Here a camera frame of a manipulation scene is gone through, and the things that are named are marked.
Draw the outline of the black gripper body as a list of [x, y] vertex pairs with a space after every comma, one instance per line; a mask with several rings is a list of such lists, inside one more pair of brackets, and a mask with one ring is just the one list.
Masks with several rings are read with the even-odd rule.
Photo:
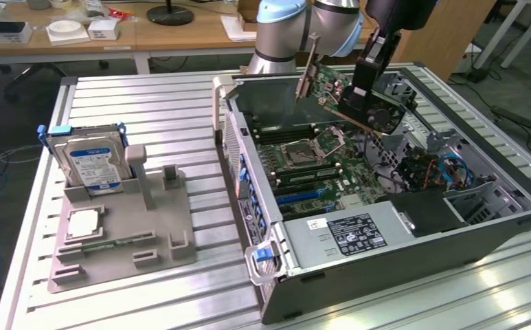
[[435, 6], [436, 0], [368, 0], [366, 13], [382, 31], [419, 30]]

